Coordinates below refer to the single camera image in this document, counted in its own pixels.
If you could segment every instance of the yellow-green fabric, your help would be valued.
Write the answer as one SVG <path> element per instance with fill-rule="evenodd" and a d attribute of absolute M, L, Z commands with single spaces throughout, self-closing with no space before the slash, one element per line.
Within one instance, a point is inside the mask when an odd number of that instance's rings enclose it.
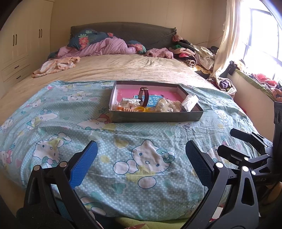
<path fill-rule="evenodd" d="M 146 225 L 142 227 L 142 229 L 180 229 L 187 219 L 175 219 L 175 220 L 167 220 L 162 222 L 152 222 L 152 221 L 139 221 L 135 219 L 130 218 L 116 218 L 116 221 L 120 223 L 121 225 L 126 227 L 138 225 L 145 223 Z"/>
<path fill-rule="evenodd" d="M 270 91 L 268 91 L 265 87 L 263 87 L 260 83 L 258 83 L 257 81 L 255 81 L 251 77 L 247 76 L 245 73 L 241 72 L 238 69 L 235 69 L 235 72 L 237 72 L 242 78 L 244 78 L 244 80 L 246 80 L 248 83 L 253 85 L 255 88 L 257 88 L 257 89 L 261 90 L 263 93 L 265 93 L 273 101 L 276 101 L 276 99 L 274 99 L 272 93 Z"/>

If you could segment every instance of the wardrobe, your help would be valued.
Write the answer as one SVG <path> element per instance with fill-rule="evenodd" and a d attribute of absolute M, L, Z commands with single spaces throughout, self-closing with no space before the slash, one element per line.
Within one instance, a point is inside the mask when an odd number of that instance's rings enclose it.
<path fill-rule="evenodd" d="M 1 29 L 0 98 L 46 61 L 53 3 L 22 0 Z"/>

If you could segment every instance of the brown leather watch strap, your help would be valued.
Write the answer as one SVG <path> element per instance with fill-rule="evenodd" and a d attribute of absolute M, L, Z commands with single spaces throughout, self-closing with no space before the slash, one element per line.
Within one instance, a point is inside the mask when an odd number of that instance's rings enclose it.
<path fill-rule="evenodd" d="M 149 89 L 146 87 L 140 88 L 139 94 L 138 94 L 138 99 L 141 100 L 140 105 L 142 107 L 146 107 L 149 101 Z"/>

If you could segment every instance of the headboard cover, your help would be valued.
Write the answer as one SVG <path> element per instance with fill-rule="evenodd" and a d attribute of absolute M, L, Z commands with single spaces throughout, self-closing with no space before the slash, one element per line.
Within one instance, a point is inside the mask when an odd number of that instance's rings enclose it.
<path fill-rule="evenodd" d="M 136 22 L 100 22 L 72 26 L 70 29 L 70 37 L 72 38 L 75 34 L 87 28 L 94 29 L 98 32 L 111 32 L 124 41 L 138 41 L 143 44 L 147 50 L 171 47 L 172 36 L 176 34 L 176 28 L 166 28 L 158 25 Z"/>

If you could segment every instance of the box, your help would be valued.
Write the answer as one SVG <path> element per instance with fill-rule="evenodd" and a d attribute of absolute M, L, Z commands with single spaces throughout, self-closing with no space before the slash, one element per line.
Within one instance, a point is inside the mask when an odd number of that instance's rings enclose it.
<path fill-rule="evenodd" d="M 141 87 L 149 89 L 149 95 L 164 95 L 165 98 L 182 102 L 188 93 L 179 85 L 150 81 L 116 81 L 112 90 L 109 112 L 112 122 L 193 122 L 199 121 L 203 109 L 196 104 L 190 112 L 125 112 L 116 111 L 122 98 L 133 98 Z"/>

